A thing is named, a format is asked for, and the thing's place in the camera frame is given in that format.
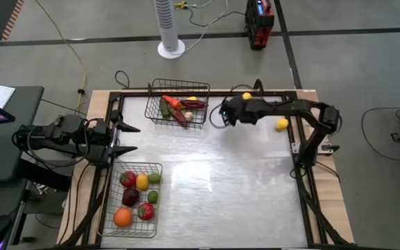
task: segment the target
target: metal wire basket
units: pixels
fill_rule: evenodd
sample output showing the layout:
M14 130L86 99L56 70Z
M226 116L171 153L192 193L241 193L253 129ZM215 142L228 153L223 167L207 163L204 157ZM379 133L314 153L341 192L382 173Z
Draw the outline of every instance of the metal wire basket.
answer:
M202 109L186 108L184 112L192 112L193 118L191 122L185 123L186 126L182 126L172 117L169 119L163 118L160 111L162 92L179 101L194 96L199 101L205 102L205 107ZM208 114L209 92L210 86L207 83L157 78L153 80L152 85L149 85L149 98L144 116L151 119L155 124L184 128L202 128Z
M140 191L140 198L132 208L133 220L132 224L127 228L119 228L115 226L113 217L115 212L119 208L125 208L122 204L123 187L119 182L119 177L122 173L131 171L135 174L147 174L157 173L162 176L163 166L159 163L146 163L146 162L115 162L112 167L112 175L110 180L110 189L108 193L108 200L106 206L106 215L104 219L103 231L99 234L104 237L125 237L125 238L152 238L157 233L157 222L158 222L158 204L161 198L160 183L150 183L146 191ZM157 204L153 205L155 215L148 221L141 220L138 218L138 206L144 204L147 201L147 195L150 191L155 190L158 192Z

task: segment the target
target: orange fruit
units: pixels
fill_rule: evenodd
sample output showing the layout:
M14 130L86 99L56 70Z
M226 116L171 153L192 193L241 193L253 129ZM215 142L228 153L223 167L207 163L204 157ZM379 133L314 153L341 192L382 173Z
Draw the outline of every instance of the orange fruit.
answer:
M128 208L119 208L114 215L114 224L120 228L125 228L132 223L132 211Z

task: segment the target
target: green fruit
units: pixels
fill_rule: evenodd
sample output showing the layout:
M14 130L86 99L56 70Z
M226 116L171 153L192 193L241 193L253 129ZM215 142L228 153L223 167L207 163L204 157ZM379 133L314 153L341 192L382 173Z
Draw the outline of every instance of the green fruit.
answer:
M157 204L158 201L157 191L150 191L147 195L147 201L152 204Z
M160 183L161 181L160 174L150 174L148 178L150 183Z

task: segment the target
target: yellow cable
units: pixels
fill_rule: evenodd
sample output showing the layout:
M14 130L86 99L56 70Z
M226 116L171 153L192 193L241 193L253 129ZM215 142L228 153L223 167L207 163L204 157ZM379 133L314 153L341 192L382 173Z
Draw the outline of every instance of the yellow cable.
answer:
M80 61L81 69L83 70L83 83L81 84L81 89L84 90L86 88L86 68L84 68L83 61L81 60L80 56L77 54L75 49L64 39L63 35L61 34L60 29L58 28L58 26L56 25L56 23L54 22L52 17L48 14L46 9L44 7L42 7L41 3L38 0L35 0L35 2L41 7L41 9L44 11L44 13L46 13L47 17L49 17L49 19L52 21L52 24L55 26L56 31L58 32L58 34L60 34L62 42L64 42L74 52L75 56ZM78 114L79 114L80 107L81 107L81 95L82 94L79 93L79 95L78 95L78 103L77 103L77 107L76 107L76 110L77 110Z

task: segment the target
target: white tower fan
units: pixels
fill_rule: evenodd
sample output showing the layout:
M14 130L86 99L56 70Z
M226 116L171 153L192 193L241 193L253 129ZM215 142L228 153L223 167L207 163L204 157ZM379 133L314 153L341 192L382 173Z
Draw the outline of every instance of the white tower fan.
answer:
M178 39L174 22L174 4L172 0L153 0L156 6L158 28L161 43L158 53L166 59L175 59L185 51L185 44Z

